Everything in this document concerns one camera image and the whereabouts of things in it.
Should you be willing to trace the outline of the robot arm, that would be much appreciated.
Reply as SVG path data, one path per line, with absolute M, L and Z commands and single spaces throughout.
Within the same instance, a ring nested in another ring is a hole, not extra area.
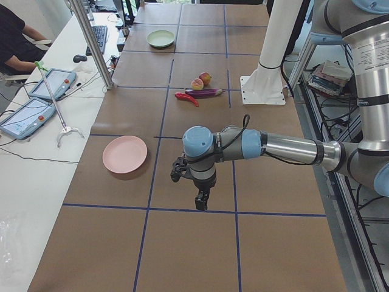
M 388 2 L 315 1 L 311 35 L 315 43 L 342 40 L 351 46 L 362 140 L 320 142 L 247 127 L 228 126 L 219 133 L 191 127 L 183 135 L 184 151 L 173 163 L 171 179 L 194 182 L 197 209 L 207 209 L 216 163 L 262 155 L 320 165 L 388 195 Z

